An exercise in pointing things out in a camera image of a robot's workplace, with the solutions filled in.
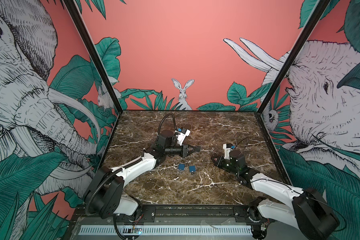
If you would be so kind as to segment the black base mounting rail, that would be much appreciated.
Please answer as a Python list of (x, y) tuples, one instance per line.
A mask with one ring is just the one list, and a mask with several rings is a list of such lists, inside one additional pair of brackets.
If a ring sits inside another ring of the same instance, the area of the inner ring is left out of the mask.
[(263, 200), (258, 205), (144, 205), (136, 201), (121, 201), (119, 206), (110, 205), (104, 211), (90, 207), (90, 215), (85, 206), (75, 210), (73, 222), (84, 218), (111, 219), (116, 216), (119, 223), (153, 223), (159, 218), (234, 218), (237, 223), (259, 225), (278, 221), (295, 228), (298, 221), (294, 211), (286, 205)]

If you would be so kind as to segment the blue padlock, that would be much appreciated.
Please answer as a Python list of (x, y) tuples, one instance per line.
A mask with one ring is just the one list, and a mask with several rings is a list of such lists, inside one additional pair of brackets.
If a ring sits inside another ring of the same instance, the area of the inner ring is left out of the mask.
[(189, 166), (189, 172), (191, 174), (194, 174), (196, 172), (196, 167), (195, 166)]
[(183, 172), (185, 170), (185, 164), (179, 164), (178, 165), (178, 171)]

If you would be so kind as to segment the left black frame post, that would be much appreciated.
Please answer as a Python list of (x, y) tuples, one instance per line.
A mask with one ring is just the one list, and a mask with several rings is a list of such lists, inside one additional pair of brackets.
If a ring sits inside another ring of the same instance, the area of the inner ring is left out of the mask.
[(105, 67), (100, 59), (98, 51), (92, 41), (92, 38), (91, 38), (91, 36), (88, 32), (88, 29), (83, 21), (83, 18), (81, 17), (81, 14), (78, 10), (76, 2), (71, 1), (71, 0), (64, 0), (63, 2), (71, 16), (71, 19), (73, 20), (73, 22), (75, 24), (76, 29), (79, 32), (79, 35), (80, 35), (82, 41), (84, 42), (84, 45), (85, 45), (87, 51), (89, 52), (89, 55), (91, 57), (91, 60), (93, 61), (93, 64), (95, 65), (97, 72), (99, 73), (103, 83), (106, 86), (106, 89), (108, 90), (108, 92), (110, 94), (110, 97), (114, 103), (114, 106), (116, 107), (117, 113), (119, 115), (122, 114), (123, 109), (121, 107), (121, 104), (114, 92), (113, 86), (110, 83), (110, 80), (108, 78)]

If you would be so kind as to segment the black frame post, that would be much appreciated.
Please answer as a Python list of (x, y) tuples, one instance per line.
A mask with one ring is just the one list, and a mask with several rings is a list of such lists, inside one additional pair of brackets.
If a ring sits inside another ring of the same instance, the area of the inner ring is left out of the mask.
[(274, 80), (273, 84), (271, 85), (264, 101), (262, 102), (261, 106), (257, 110), (257, 115), (260, 115), (266, 109), (267, 104), (270, 102), (272, 96), (276, 92), (278, 86), (282, 82), (282, 80), (286, 77), (288, 70), (292, 66), (294, 60), (299, 55), (300, 51), (302, 50), (304, 44), (306, 43), (307, 39), (311, 35), (312, 31), (314, 30), (315, 26), (319, 22), (321, 16), (323, 15), (324, 11), (326, 10), (327, 6), (329, 5), (330, 0), (320, 0), (315, 4), (313, 11), (311, 12), (305, 26), (301, 34), (299, 35), (296, 43), (294, 44), (293, 48), (291, 49), (290, 54), (288, 55), (285, 63), (283, 64), (281, 70), (279, 71), (276, 79)]
[(83, 21), (83, 18), (81, 17), (81, 14), (78, 10), (76, 2), (71, 1), (71, 0), (64, 0), (63, 2), (71, 16), (71, 19), (73, 20), (73, 22), (75, 24), (76, 29), (79, 32), (79, 35), (80, 35), (82, 41), (84, 42), (84, 45), (85, 45), (87, 51), (89, 52), (89, 55), (91, 57), (91, 60), (93, 61), (93, 64), (95, 65), (97, 72), (99, 73), (103, 83), (106, 86), (106, 89), (108, 90), (108, 92), (110, 94), (110, 97), (114, 103), (114, 106), (116, 107), (117, 113), (119, 115), (122, 114), (123, 109), (121, 107), (121, 104), (114, 92), (113, 86), (110, 83), (110, 80), (108, 78), (105, 67), (100, 59), (98, 51), (92, 41), (92, 38), (91, 38), (91, 36), (88, 32), (88, 29)]

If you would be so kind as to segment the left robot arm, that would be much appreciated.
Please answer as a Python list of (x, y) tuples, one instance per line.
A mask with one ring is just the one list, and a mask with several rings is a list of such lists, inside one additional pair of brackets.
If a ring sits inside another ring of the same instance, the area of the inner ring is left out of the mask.
[(185, 134), (165, 130), (136, 159), (118, 167), (98, 169), (84, 194), (85, 214), (98, 215), (102, 219), (125, 215), (130, 222), (140, 220), (144, 215), (142, 204), (137, 199), (124, 195), (124, 187), (140, 175), (158, 167), (167, 156), (178, 155), (185, 158), (200, 152), (200, 146), (183, 144), (189, 133), (188, 130)]

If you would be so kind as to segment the right black frame post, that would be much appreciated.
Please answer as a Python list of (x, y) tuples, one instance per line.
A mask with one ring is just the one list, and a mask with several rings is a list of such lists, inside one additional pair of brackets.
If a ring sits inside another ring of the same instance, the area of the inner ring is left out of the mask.
[(302, 50), (304, 44), (306, 43), (307, 39), (311, 35), (312, 31), (314, 30), (315, 26), (319, 22), (321, 16), (323, 15), (324, 11), (326, 10), (327, 6), (329, 5), (330, 0), (320, 0), (315, 4), (313, 11), (311, 12), (305, 26), (301, 34), (299, 35), (296, 43), (294, 44), (293, 48), (291, 49), (290, 54), (288, 55), (285, 63), (283, 64), (281, 70), (279, 71), (276, 79), (274, 80), (273, 84), (271, 85), (264, 101), (262, 102), (261, 106), (257, 110), (257, 115), (260, 115), (266, 109), (267, 104), (270, 102), (272, 96), (276, 92), (278, 86), (282, 82), (282, 80), (286, 77), (288, 70), (292, 66), (294, 60), (299, 55), (300, 51)]

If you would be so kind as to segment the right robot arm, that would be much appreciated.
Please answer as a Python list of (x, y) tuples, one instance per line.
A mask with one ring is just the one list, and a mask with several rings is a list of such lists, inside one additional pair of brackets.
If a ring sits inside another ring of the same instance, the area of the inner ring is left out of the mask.
[(211, 157), (214, 166), (233, 174), (242, 186), (275, 199), (259, 197), (251, 202), (247, 215), (253, 223), (275, 220), (300, 230), (310, 240), (326, 240), (340, 226), (335, 211), (317, 190), (274, 180), (249, 167), (244, 154), (232, 145), (223, 147), (223, 156)]

